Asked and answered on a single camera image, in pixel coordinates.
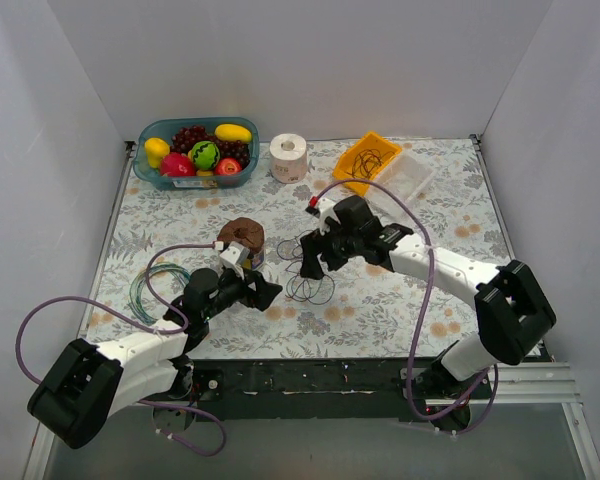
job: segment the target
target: orange container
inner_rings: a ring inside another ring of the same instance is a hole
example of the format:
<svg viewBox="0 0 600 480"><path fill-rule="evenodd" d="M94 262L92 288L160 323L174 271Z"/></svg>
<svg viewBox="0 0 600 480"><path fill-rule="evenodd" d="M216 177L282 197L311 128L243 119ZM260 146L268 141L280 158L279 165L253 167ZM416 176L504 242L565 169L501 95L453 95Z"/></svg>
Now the orange container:
<svg viewBox="0 0 600 480"><path fill-rule="evenodd" d="M337 180L347 178L366 178L374 180L391 161L402 151L402 147L391 143L376 132L368 132L351 148L340 156L333 169L333 177ZM364 183L345 183L360 196L369 190Z"/></svg>

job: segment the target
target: clear plastic container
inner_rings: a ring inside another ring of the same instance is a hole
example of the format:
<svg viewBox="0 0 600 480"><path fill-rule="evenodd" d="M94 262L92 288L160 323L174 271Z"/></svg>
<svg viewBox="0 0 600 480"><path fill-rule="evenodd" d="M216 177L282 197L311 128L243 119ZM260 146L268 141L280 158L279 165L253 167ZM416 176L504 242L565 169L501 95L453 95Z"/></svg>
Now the clear plastic container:
<svg viewBox="0 0 600 480"><path fill-rule="evenodd" d="M373 181L387 187L407 206L411 206L435 176L436 170L433 168L419 163L406 153L400 153L377 173ZM364 197L395 221L407 216L396 202L377 188L369 188Z"/></svg>
<svg viewBox="0 0 600 480"><path fill-rule="evenodd" d="M183 127L202 125L207 132L214 132L218 125L232 123L245 127L251 132L252 139L249 143L250 162L247 168L235 175L210 175L206 177L163 177L155 168L149 166L147 154L144 151L144 142L151 137L162 138L171 144L171 138ZM133 171L138 178L151 182L160 190L175 189L197 189L208 188L235 188L244 185L258 165L260 154L260 143L258 129L246 118L242 117L206 117L206 118L176 118L170 120L159 120L145 128L138 139L136 156L133 159Z"/></svg>

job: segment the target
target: red apple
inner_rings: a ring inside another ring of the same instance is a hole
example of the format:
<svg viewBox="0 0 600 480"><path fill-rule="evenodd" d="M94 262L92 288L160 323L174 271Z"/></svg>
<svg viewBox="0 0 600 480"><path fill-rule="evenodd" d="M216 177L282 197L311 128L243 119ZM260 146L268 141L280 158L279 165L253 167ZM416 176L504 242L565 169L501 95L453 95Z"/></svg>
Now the red apple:
<svg viewBox="0 0 600 480"><path fill-rule="evenodd" d="M235 158L227 157L218 162L213 173L216 175L235 175L240 172L242 167Z"/></svg>
<svg viewBox="0 0 600 480"><path fill-rule="evenodd" d="M160 175L165 177L193 177L195 174L196 169L191 160L182 153L170 153L160 164Z"/></svg>

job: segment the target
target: red grapes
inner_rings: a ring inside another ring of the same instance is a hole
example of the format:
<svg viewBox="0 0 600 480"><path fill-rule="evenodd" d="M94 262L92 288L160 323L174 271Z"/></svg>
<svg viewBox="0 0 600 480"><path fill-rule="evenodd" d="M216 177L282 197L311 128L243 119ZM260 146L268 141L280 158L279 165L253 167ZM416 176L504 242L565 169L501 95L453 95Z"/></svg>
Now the red grapes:
<svg viewBox="0 0 600 480"><path fill-rule="evenodd" d="M202 125L181 128L178 133L171 137L171 151L184 153L186 155L196 143L205 140L216 144L220 151L220 158L235 158L243 170L249 165L249 145L242 143L240 140L236 142L218 140L212 133L208 134Z"/></svg>

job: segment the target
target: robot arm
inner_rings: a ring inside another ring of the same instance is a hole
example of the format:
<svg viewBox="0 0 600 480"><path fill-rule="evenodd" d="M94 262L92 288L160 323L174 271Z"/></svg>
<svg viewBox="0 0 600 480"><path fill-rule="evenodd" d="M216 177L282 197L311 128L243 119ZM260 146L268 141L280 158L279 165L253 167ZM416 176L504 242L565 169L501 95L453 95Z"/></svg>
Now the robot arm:
<svg viewBox="0 0 600 480"><path fill-rule="evenodd" d="M74 340L64 349L27 405L27 410L71 448L87 444L110 415L155 393L169 391L190 371L184 356L209 332L208 321L236 302L266 310L282 291L259 272L243 271L245 248L232 243L221 255L220 276L195 270L183 295L172 304L189 321L182 333L137 332L121 339L89 343ZM153 327L182 326L169 310Z"/></svg>
<svg viewBox="0 0 600 480"><path fill-rule="evenodd" d="M302 277L324 276L318 258L338 270L362 256L389 271L428 280L430 247L408 227L383 226L361 197L338 203L312 199L307 211L320 226L301 239ZM494 363L517 365L556 322L533 273L520 261L498 266L435 247L434 265L435 286L476 310L479 331L451 345L414 379L421 394L453 395Z"/></svg>

